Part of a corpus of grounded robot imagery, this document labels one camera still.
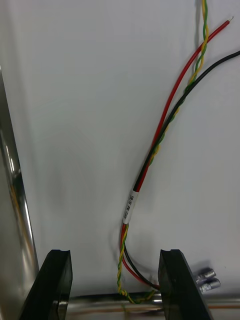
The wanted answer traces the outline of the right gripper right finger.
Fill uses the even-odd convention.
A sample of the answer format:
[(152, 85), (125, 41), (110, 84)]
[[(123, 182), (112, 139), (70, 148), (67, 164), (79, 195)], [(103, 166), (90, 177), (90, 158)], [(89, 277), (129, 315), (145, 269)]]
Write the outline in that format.
[(210, 320), (212, 315), (179, 249), (161, 250), (158, 283), (167, 320)]

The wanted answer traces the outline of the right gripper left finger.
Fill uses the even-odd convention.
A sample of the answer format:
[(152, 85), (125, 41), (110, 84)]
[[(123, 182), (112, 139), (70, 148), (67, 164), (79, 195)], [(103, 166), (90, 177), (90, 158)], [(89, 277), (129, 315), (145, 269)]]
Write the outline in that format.
[(64, 320), (73, 282), (71, 252), (51, 250), (28, 293), (20, 320)]

